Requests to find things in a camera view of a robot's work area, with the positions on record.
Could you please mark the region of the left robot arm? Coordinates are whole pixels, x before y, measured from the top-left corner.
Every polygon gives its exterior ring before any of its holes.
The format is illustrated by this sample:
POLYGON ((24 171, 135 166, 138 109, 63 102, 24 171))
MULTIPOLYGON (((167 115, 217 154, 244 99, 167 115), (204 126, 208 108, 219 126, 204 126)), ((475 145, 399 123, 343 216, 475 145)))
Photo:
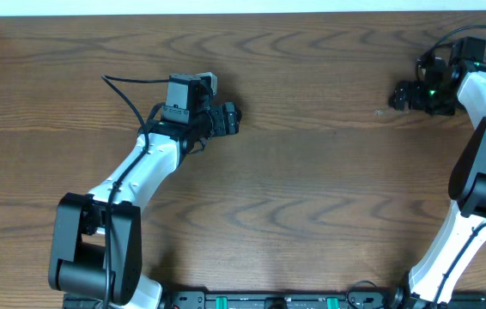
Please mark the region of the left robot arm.
POLYGON ((172 74, 167 97, 154 105, 133 150, 99 185, 59 201, 48 272, 65 308, 160 308, 163 287, 142 273, 141 217, 161 182, 195 145, 235 135, 241 112, 216 106, 211 72, 172 74))

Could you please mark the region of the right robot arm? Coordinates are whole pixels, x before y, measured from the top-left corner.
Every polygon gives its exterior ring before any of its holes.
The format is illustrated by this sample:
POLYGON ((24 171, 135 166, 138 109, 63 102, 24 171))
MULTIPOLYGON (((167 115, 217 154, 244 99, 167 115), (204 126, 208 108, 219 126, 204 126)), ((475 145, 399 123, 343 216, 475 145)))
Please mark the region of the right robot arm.
POLYGON ((464 37, 450 43, 448 59, 435 44, 417 61, 416 79, 398 82, 388 100, 397 111, 452 116, 466 111, 474 132, 448 183, 450 206, 433 243, 403 278, 387 308, 477 308, 486 297, 453 290, 486 242, 486 41, 464 37))

